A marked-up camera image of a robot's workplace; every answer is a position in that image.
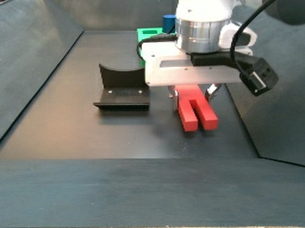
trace black bracket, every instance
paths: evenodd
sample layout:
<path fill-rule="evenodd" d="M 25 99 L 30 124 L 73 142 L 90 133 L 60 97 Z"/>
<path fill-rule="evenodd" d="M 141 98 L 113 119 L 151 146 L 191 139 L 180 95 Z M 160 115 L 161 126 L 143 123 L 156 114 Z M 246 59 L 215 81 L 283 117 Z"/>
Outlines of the black bracket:
<path fill-rule="evenodd" d="M 108 69 L 101 64 L 102 93 L 93 105 L 102 110 L 148 110 L 148 86 L 144 68 Z"/>

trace black plastic part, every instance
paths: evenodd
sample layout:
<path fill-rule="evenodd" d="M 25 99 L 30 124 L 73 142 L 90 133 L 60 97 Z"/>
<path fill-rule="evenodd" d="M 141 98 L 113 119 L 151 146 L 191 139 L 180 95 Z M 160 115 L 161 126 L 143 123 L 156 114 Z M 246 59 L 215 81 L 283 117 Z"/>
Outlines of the black plastic part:
<path fill-rule="evenodd" d="M 247 75 L 240 74 L 240 79 L 254 96 L 268 91 L 278 82 L 278 75 L 264 59 L 258 59 Z"/>
<path fill-rule="evenodd" d="M 247 54 L 235 53 L 235 59 L 243 69 L 251 69 L 258 58 Z M 191 53 L 189 61 L 193 67 L 227 66 L 235 68 L 229 53 Z"/>
<path fill-rule="evenodd" d="M 148 110 L 148 86 L 144 68 L 134 70 L 108 69 L 100 64 L 102 93 L 93 105 L 102 110 Z"/>
<path fill-rule="evenodd" d="M 278 82 L 278 75 L 264 59 L 242 53 L 235 53 L 235 59 L 247 73 L 239 76 L 244 86 L 251 94 L 258 96 L 274 87 Z M 229 53 L 191 53 L 189 60 L 196 67 L 223 65 L 235 68 Z"/>

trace green object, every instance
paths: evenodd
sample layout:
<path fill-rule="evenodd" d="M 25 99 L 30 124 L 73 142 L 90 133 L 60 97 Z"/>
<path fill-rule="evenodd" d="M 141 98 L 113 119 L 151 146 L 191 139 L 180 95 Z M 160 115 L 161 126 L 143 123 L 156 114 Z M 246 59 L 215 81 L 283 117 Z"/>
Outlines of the green object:
<path fill-rule="evenodd" d="M 140 42 L 141 39 L 149 38 L 151 36 L 163 33 L 161 28 L 139 28 L 136 30 L 137 33 L 137 42 Z M 140 60 L 140 66 L 145 66 L 145 62 Z"/>

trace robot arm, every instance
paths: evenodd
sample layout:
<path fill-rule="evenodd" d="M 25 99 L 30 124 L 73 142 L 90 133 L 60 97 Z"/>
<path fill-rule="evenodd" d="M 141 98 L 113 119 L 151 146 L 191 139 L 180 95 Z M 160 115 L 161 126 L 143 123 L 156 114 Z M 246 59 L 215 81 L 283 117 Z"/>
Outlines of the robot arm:
<path fill-rule="evenodd" d="M 233 7 L 240 4 L 251 7 L 263 4 L 260 9 L 271 2 L 274 0 L 267 0 L 266 3 L 258 0 L 179 0 L 176 42 L 143 44 L 147 84 L 149 86 L 220 84 L 239 82 L 242 79 L 254 95 L 267 91 L 278 81 L 274 70 L 263 60 L 255 61 L 247 71 L 240 70 L 240 64 L 235 58 L 232 58 L 235 64 L 228 62 L 228 49 L 231 43 L 236 44 L 236 41 L 232 42 L 232 37 L 242 27 L 231 23 Z M 250 39 L 236 52 L 251 55 L 248 46 L 255 42 L 255 33 L 248 28 L 246 30 Z M 192 60 L 200 57 L 203 61 L 193 65 Z"/>

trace gray floor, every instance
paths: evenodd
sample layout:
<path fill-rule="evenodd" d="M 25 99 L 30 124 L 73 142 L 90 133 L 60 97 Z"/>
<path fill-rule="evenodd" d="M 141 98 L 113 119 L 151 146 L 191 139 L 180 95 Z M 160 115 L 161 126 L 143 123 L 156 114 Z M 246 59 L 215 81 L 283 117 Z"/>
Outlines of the gray floor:
<path fill-rule="evenodd" d="M 255 158 L 224 89 L 212 101 L 215 131 L 185 134 L 165 87 L 149 111 L 100 112 L 98 63 L 137 68 L 134 32 L 85 32 L 0 144 L 0 159 Z"/>
<path fill-rule="evenodd" d="M 84 33 L 1 141 L 0 227 L 303 226 L 305 169 L 256 158 L 224 89 L 212 132 L 183 133 L 165 88 L 149 112 L 92 106 L 134 44 Z"/>

